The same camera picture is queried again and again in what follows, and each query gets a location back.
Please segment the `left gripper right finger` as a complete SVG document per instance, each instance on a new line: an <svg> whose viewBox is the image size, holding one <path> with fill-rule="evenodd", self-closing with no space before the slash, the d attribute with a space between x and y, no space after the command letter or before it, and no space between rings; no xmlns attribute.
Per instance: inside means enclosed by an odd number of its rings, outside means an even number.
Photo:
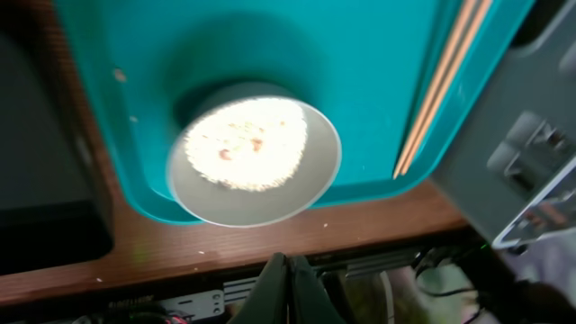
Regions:
<svg viewBox="0 0 576 324"><path fill-rule="evenodd" d="M290 324L345 324L305 256L290 259Z"/></svg>

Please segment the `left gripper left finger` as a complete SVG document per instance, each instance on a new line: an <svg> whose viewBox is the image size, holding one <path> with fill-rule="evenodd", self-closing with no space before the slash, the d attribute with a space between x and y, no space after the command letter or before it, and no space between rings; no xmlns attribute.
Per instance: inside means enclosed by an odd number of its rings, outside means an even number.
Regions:
<svg viewBox="0 0 576 324"><path fill-rule="evenodd" d="M275 253L260 273L251 293L229 324L284 324L287 322L286 255Z"/></svg>

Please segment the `grey bowl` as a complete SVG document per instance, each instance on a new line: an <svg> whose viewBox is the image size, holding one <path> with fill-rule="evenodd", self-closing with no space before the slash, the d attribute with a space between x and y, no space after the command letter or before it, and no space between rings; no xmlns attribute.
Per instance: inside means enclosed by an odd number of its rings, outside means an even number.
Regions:
<svg viewBox="0 0 576 324"><path fill-rule="evenodd" d="M292 178L263 192L231 189L214 184L194 170L185 154L185 134L202 117L242 99L286 99L303 109L308 138ZM187 122L170 149L166 182L177 204L212 224L250 228L284 221L312 206L334 182L342 160L342 144L332 122L315 107L285 88L265 82L241 82L190 90L177 99L178 120Z"/></svg>

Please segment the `white rice pile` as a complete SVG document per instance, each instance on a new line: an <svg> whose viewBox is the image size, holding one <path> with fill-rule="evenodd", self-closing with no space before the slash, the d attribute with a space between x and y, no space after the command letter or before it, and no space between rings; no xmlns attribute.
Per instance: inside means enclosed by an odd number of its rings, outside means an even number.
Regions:
<svg viewBox="0 0 576 324"><path fill-rule="evenodd" d="M184 152L206 180L263 192L293 177L307 139L299 104L259 97L225 104L201 118L186 132Z"/></svg>

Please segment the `wooden chopstick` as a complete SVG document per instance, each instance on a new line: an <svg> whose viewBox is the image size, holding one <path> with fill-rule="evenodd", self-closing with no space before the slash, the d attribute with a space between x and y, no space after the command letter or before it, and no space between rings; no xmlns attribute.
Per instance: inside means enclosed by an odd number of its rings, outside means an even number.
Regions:
<svg viewBox="0 0 576 324"><path fill-rule="evenodd" d="M437 89L440 87L443 73L448 68L450 60L452 56L455 54L459 40L464 34L464 28L466 27L469 19L472 17L475 7L476 7L476 0L462 1L458 15L452 25L449 37L445 43L442 55L438 61L438 64L436 65L435 73L431 79L431 82L428 85L424 100L420 105L418 115L411 126L409 135L404 143L402 152L400 153L399 161L397 162L392 175L393 179L396 179L401 174L401 170L404 167L406 160L408 159L410 150L417 141L419 130L428 112L428 107L432 104L434 95Z"/></svg>
<svg viewBox="0 0 576 324"><path fill-rule="evenodd" d="M444 101L447 91L453 83L455 76L464 62L464 59L469 52L470 47L475 40L478 31L482 27L485 17L491 9L492 0L476 0L476 7L473 11L472 17L469 19L464 33L456 47L456 51L452 56L448 68L443 73L440 87L436 90L432 104L427 109L425 120L421 125L416 143L412 146L409 152L408 159L400 172L400 176L404 176L409 171L416 154L419 151L428 131L431 127L432 121L436 118L437 112L441 103Z"/></svg>

